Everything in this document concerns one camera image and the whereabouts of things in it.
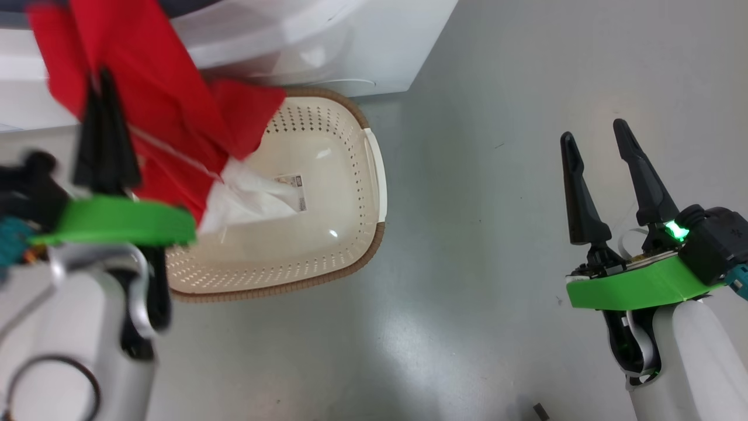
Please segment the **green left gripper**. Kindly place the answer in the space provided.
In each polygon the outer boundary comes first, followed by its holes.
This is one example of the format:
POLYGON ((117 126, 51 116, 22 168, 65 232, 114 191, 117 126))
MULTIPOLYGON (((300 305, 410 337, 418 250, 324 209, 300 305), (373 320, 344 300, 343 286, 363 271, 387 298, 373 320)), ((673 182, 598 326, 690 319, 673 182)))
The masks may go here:
POLYGON ((197 227, 188 211, 161 202, 134 202, 114 196, 129 195, 141 186, 141 171, 115 78, 107 68, 99 72, 99 88, 100 96, 94 78, 88 78, 73 184, 93 194, 101 183, 102 192, 110 195, 68 202, 56 228, 30 238, 30 243, 173 246, 195 242, 197 227))

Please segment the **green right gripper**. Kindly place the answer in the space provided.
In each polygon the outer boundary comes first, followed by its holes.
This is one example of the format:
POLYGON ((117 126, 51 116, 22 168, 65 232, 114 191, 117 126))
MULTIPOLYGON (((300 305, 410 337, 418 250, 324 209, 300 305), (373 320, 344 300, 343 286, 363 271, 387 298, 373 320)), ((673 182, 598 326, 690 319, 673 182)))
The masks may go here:
MULTIPOLYGON (((638 200, 639 226, 666 224, 679 213, 657 171, 622 118, 614 120, 615 141, 631 175, 638 200)), ((592 244, 587 263, 566 275, 566 292, 574 308, 631 311, 671 305, 699 298, 726 283, 705 285, 679 256, 680 248, 638 261, 625 260, 612 250, 610 228, 598 214, 583 178, 584 162, 571 132, 559 139, 569 239, 574 245, 592 244)))

